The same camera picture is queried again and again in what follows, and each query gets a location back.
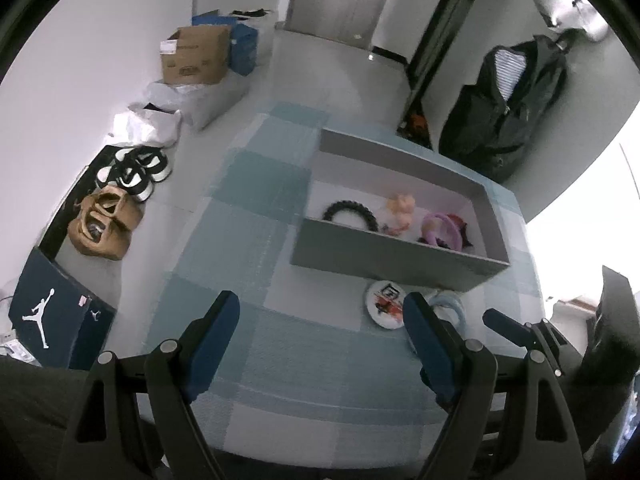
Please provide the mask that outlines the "pink pig figurine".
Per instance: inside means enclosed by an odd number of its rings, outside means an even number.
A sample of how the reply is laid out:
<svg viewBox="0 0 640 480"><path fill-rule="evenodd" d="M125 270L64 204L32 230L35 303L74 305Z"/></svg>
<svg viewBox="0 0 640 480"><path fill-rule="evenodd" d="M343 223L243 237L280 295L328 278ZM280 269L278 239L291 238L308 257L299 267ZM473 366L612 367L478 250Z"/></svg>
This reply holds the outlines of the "pink pig figurine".
<svg viewBox="0 0 640 480"><path fill-rule="evenodd" d="M397 194L386 202L386 217L382 232L390 236L401 236L413 222L416 200L410 194Z"/></svg>

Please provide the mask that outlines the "white round pin badge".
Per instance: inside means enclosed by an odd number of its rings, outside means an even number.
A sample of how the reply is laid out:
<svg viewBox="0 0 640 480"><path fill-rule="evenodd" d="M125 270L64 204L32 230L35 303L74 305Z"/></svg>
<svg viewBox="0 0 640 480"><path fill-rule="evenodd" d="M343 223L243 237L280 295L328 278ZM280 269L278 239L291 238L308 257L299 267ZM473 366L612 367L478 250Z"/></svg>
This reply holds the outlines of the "white round pin badge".
<svg viewBox="0 0 640 480"><path fill-rule="evenodd" d="M404 327L404 307L406 293L394 282L372 283L364 295L364 305L372 321L384 330L399 330Z"/></svg>

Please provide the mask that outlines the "teal checkered tablecloth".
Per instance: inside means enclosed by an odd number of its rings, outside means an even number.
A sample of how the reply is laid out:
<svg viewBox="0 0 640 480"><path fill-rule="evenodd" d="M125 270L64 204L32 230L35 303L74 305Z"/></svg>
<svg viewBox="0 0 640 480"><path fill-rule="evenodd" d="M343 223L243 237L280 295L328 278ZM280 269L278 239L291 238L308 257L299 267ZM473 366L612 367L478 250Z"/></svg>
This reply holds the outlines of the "teal checkered tablecloth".
<svg viewBox="0 0 640 480"><path fill-rule="evenodd" d="M291 263L325 125L439 162L388 129L277 106L224 161L171 263L145 344L179 335L230 290L239 324L193 404L209 446L288 466L401 466L427 456L446 417L406 334L370 319L363 278Z"/></svg>

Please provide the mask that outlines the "navy jordan shoe box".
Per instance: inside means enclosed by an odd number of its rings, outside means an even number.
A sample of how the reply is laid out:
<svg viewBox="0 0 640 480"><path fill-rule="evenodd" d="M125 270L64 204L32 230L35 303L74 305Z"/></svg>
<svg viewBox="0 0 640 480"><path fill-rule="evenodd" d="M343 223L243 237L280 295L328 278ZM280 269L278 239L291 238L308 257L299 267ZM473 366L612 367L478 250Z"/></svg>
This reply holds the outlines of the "navy jordan shoe box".
<svg viewBox="0 0 640 480"><path fill-rule="evenodd" d="M90 370L115 309L32 248L10 305L18 341L42 366Z"/></svg>

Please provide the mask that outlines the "tan sandals pair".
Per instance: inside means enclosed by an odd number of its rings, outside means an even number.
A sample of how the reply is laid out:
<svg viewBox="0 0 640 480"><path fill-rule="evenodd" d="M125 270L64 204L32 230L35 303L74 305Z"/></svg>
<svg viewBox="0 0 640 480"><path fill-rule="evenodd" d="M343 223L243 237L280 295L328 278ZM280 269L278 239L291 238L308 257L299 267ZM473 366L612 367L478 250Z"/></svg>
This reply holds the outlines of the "tan sandals pair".
<svg viewBox="0 0 640 480"><path fill-rule="evenodd" d="M107 185L81 201L78 215L67 227L67 235L85 256L120 261L128 252L131 233L142 218L142 209L126 191Z"/></svg>

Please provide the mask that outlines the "black white sneakers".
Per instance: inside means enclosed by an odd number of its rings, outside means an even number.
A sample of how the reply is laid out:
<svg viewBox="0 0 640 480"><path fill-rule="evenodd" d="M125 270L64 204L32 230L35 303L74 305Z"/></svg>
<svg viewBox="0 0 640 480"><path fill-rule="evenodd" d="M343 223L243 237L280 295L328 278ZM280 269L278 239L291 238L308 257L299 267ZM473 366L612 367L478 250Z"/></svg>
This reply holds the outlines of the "black white sneakers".
<svg viewBox="0 0 640 480"><path fill-rule="evenodd" d="M136 146L118 150L112 161L96 173L96 186L116 186L137 203L145 203L155 185L166 181L172 173L168 156L161 148Z"/></svg>

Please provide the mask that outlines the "black hanging jacket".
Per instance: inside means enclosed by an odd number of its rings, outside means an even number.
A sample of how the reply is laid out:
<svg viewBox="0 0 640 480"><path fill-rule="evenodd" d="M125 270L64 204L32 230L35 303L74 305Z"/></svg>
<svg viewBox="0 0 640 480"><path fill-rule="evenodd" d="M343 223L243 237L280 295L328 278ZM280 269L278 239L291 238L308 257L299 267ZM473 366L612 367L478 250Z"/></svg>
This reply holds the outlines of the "black hanging jacket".
<svg viewBox="0 0 640 480"><path fill-rule="evenodd" d="M489 51L475 84L462 87L442 127L438 152L498 183L522 160L567 80L573 41L544 35Z"/></svg>

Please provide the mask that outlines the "grey cardboard box tray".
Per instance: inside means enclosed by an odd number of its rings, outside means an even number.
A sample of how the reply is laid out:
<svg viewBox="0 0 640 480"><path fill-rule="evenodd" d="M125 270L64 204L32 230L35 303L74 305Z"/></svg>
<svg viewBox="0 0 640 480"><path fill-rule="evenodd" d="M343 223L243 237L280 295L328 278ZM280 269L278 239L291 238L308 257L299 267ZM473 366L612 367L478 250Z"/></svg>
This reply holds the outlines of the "grey cardboard box tray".
<svg viewBox="0 0 640 480"><path fill-rule="evenodd" d="M324 128L296 266L468 292L511 265L488 189L440 162Z"/></svg>

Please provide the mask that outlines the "white plastic bags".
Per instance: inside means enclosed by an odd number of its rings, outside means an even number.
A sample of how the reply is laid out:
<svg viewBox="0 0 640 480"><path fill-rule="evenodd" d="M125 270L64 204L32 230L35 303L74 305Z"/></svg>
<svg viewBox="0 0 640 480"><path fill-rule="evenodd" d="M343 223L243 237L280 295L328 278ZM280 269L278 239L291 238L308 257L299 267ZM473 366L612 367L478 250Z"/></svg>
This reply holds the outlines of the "white plastic bags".
<svg viewBox="0 0 640 480"><path fill-rule="evenodd" d="M170 148L183 128L199 132L228 112L247 94L251 76L228 73L219 84L164 84L152 82L141 103L115 114L104 138L116 148Z"/></svg>

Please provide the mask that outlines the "brown cardboard box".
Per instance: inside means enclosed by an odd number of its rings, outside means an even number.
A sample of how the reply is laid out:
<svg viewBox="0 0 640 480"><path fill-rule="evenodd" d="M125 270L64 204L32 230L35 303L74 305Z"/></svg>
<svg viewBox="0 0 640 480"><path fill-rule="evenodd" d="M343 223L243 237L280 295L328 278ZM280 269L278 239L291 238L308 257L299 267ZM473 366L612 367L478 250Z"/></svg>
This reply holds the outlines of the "brown cardboard box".
<svg viewBox="0 0 640 480"><path fill-rule="evenodd" d="M219 84L228 72L231 27L180 27L160 43L164 84Z"/></svg>

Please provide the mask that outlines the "blue cardboard box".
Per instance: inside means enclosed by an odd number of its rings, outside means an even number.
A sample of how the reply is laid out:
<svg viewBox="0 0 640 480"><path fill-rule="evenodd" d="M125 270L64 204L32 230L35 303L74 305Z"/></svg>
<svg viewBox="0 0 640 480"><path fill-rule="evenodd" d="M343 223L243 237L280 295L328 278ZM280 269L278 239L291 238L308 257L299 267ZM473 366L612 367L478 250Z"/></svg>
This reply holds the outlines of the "blue cardboard box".
<svg viewBox="0 0 640 480"><path fill-rule="evenodd" d="M244 18L219 15L216 11L195 15L192 26L227 25L231 27L229 68L241 76L250 76L257 65L258 30L246 24Z"/></svg>

